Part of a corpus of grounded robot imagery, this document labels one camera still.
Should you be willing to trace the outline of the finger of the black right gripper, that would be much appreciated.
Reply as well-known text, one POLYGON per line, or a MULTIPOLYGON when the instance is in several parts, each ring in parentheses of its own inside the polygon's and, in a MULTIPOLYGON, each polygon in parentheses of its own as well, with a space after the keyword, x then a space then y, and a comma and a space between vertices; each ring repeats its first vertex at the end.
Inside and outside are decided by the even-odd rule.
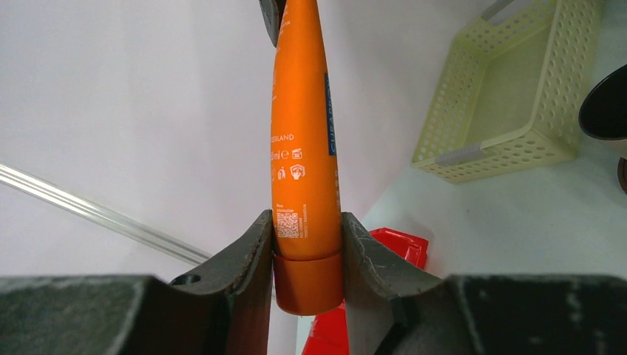
POLYGON ((259 0, 265 28, 274 47, 278 44, 279 29, 286 3, 286 0, 259 0))

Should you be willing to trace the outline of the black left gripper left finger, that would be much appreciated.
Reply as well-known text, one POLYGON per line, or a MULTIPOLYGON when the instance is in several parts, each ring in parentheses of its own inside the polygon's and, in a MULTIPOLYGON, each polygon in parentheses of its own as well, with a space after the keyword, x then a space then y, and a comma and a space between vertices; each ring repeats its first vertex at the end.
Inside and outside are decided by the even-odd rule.
POLYGON ((271 212, 165 283, 150 275, 1 280, 3 354, 265 354, 271 212))

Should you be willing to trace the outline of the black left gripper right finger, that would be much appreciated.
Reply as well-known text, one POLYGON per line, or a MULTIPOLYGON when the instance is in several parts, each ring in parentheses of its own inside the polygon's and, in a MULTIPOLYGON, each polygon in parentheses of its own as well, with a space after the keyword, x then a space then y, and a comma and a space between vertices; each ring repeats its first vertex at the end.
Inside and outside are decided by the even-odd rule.
MULTIPOLYGON (((344 275, 348 229, 342 215, 344 275)), ((390 354, 624 354, 626 282, 606 275, 426 271, 406 296, 415 319, 390 354)))

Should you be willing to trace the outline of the cream plastic basket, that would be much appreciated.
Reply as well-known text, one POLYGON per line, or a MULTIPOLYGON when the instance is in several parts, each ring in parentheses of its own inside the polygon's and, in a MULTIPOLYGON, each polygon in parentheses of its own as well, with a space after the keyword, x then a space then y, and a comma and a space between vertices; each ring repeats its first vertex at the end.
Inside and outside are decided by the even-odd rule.
POLYGON ((577 157, 603 1, 496 1, 453 38, 412 165, 449 183, 577 157))

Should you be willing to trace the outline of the brown mug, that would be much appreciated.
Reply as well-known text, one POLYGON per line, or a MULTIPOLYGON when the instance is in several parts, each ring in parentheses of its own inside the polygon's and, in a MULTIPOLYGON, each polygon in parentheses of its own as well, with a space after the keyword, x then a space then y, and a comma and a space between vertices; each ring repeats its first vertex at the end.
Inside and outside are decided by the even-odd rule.
POLYGON ((626 158, 626 65, 601 80, 584 99, 578 115, 584 134, 626 158))

